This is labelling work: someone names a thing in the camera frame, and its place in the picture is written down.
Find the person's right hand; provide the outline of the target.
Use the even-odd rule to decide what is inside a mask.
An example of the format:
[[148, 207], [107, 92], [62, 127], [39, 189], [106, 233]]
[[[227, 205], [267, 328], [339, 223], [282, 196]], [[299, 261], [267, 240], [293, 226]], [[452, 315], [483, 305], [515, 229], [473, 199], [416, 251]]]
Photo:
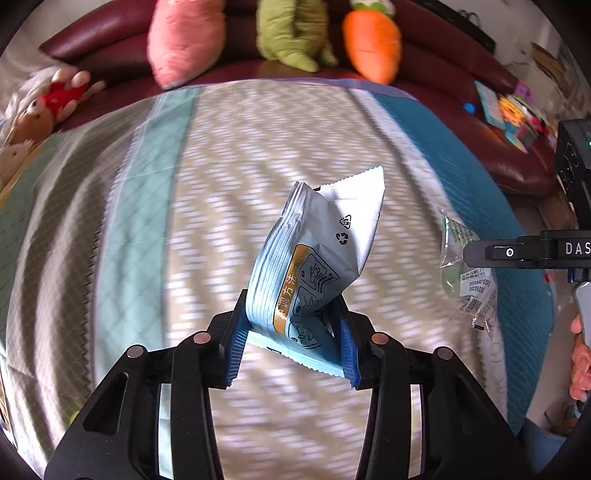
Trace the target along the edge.
[[574, 342], [571, 352], [569, 394], [574, 400], [586, 402], [591, 389], [590, 348], [583, 342], [582, 326], [578, 315], [573, 318], [570, 331], [574, 334]]

